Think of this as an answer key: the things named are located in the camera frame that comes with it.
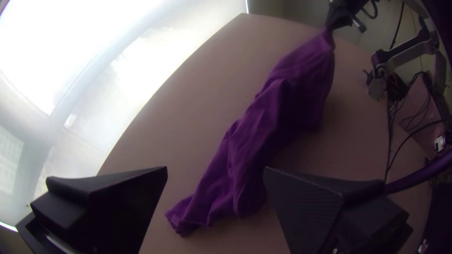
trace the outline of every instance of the table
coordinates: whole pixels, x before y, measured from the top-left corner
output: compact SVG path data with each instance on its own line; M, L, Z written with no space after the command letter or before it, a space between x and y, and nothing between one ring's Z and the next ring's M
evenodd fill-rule
M241 14L203 44L149 100L117 142L100 174L168 166L169 179L141 253L289 253L270 205L245 220L226 219L181 238L164 213L192 193L224 132L253 100L276 61L316 29L272 17ZM284 149L271 166L350 180L382 179L387 156L386 103L368 95L362 69L370 54L336 38L336 69L323 124ZM407 134L395 128L396 147ZM389 180L420 168L424 152L409 141ZM391 198L414 228L400 253L417 249L428 215L427 183Z

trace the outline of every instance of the purple tube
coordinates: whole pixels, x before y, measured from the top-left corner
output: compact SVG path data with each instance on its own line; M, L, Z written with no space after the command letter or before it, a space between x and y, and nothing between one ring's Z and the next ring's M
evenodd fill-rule
M392 183L386 184L383 192L384 194L392 194L404 191L429 180L430 178L448 169L450 166L452 166L452 151L448 151L445 155L435 159L431 164L419 169L418 171Z

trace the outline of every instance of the wire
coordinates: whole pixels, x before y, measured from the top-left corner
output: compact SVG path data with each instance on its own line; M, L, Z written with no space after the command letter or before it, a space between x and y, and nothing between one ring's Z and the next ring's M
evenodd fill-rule
M422 130L424 130L424 129L430 127L430 126L433 126L433 125L436 125L436 124L439 124L439 123L444 123L444 122L446 122L446 121L449 121L450 119L451 119L451 118L431 122L431 123L429 123L429 124L426 124L426 125L422 126L422 127L419 128L419 129L417 129L417 130L414 131L413 133L409 134L408 137L406 137L406 138L404 139L404 141L399 145L399 148L397 148L397 150L395 151L394 157L392 158L391 163L389 164L389 167L386 169L386 172L385 172L385 182L386 182L386 179L387 179L387 174L389 173L389 170L391 169L392 164L394 163L394 160L395 160L396 157L397 157L397 154L399 153L399 151L400 151L400 149L403 147L403 145L404 145L411 137L413 137L413 136L416 135L418 132L420 132L420 131L422 131Z
M397 28L395 29L394 38L392 39L391 46L389 49L392 49L396 44L397 34L399 33L400 24L402 23L402 16L404 15L405 2L402 2L402 8L400 9L399 22L397 23Z
M371 0L372 6L373 6L373 16L371 16L364 7L361 8L361 10L368 16L370 19L376 19L378 17L378 8L377 4L375 3L375 0Z
M426 72L424 72L424 71L417 72L416 74L413 75L413 78L412 78L411 81L408 83L408 85L407 85L408 89L414 84L414 82L416 81L416 79L417 79L420 75L422 75L425 79L428 78L428 73L426 73ZM406 121L406 120L408 120L408 119L411 119L410 122L409 122L408 125L407 125L407 127L409 127L410 124L412 123L413 119L415 119L417 116L419 116L420 114L422 114L423 112L425 112L425 114L424 114L423 118L421 119L421 121L420 121L415 127L413 127L413 128L417 128L417 127L424 121L424 119L425 119L425 117L426 117L426 115L427 115L428 107L429 107L429 104L430 104L430 98L431 98L430 90L429 90L428 87L427 87L427 97L426 97L426 100L425 100L425 102L422 104L422 106L421 106L421 108L418 110L418 112L417 112L414 116L406 117L406 118L402 119L402 121L400 121L399 124L401 124L402 122L404 122L404 121ZM391 105L389 97L388 97L388 99L387 99L387 124L388 124L388 138L389 138L389 141L388 141L387 160L386 160L385 182L386 182L386 180L387 180L387 175L388 175L388 172L389 172L390 169L391 169L392 163L394 162L394 158L396 157L396 155L397 155L397 153L398 153L398 152L396 152L395 155L394 155L394 157L393 157L392 160L391 160L391 148L392 148L392 139L393 139L393 131L394 131L394 122L395 122L395 120L396 120L396 114L397 114L397 112L398 112L399 110L401 110L401 108L403 107L403 105L404 105L404 103L405 103L405 99L402 99L402 100L403 100L403 101L401 102L401 106L399 107L398 104L399 104L400 101L396 101L395 103L393 103L393 104Z
M414 114L413 116L405 117L404 119L402 119L402 120L399 122L399 124L402 124L404 121L406 121L406 120L408 120L408 119L411 119L411 121L408 123L408 125L407 125L405 128L409 127L409 125L411 124L412 120L413 120L414 118L416 118L417 116L419 116L420 114L422 114L422 112L424 111L425 107L426 107L427 104L428 104L428 99L429 99L429 98L430 98L430 94L427 94L427 97L425 98L425 101L424 101L424 103L422 104L422 106L420 107L420 109L418 110L418 112L417 112L416 114Z
M414 129L416 129L417 127L419 127L419 125L421 125L421 123L425 120L425 117L427 117L427 114L428 114L428 109L430 108L430 101L431 101L431 96L430 96L430 94L428 94L429 96L428 96L428 102L427 102L427 106L425 107L425 110L424 110L424 116L420 119L420 121L418 122L418 124L417 125L415 125L415 126L413 126L413 127L411 127L411 128L408 128L408 126L410 126L410 124L411 124L411 122L414 120L414 118L412 118L411 119L411 121L408 123L408 125L406 126L406 131L412 131L412 130L414 130Z
M391 159L391 147L392 147L392 138L394 134L394 122L396 119L397 111L399 111L402 107L398 107L398 101L391 104L390 99L387 98L387 131L388 131L388 148L387 148L387 159L386 159L386 169L389 167L389 160Z
M402 124L404 121L410 119L410 121L408 122L408 124L405 126L405 130L406 130L406 131L413 130L413 129L417 128L417 127L422 123L422 121L425 119L425 117L427 116L428 109L429 109L429 107L430 107L430 99L431 99L431 95L430 95L430 90L429 90L429 88L428 88L428 86L427 86L427 85L428 85L427 83L430 83L431 81L429 81L429 80L424 80L424 79L428 78L428 73L427 73L427 72L420 71L420 72L414 74L413 78L411 79L410 83L408 84L408 88L410 88L410 87L414 84L414 82L415 82L416 79L419 77L419 75L422 75L422 76L424 77L424 78L423 78L423 81L424 81L424 84L426 85L426 88L427 88L427 97L425 98L424 103L422 104L421 108L418 110L418 112L417 112L415 115L410 116L410 117L406 117L406 118L402 119L402 120L399 122L399 124ZM425 112L425 113L424 113L424 116L423 116L421 122L419 122L415 127L409 128L410 125L411 125L411 123L413 122L413 120L414 120L416 117L418 117L420 114L422 114L423 112Z

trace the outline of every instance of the window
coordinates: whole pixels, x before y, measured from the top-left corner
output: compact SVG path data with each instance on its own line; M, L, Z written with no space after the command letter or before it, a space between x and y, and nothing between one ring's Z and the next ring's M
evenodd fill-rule
M242 12L244 0L10 0L0 16L0 89L15 99L0 101L0 125L13 121L26 140L5 134L12 148L0 194L13 198L0 221L27 215L47 176L96 175L166 79Z

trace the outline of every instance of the purple cloth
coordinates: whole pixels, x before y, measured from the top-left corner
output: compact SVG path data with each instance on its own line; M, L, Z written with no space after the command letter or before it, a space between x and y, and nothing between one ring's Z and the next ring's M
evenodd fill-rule
M243 117L231 125L193 195L165 215L181 236L225 217L256 213L262 172L274 155L319 126L334 74L334 40L324 30L283 57Z

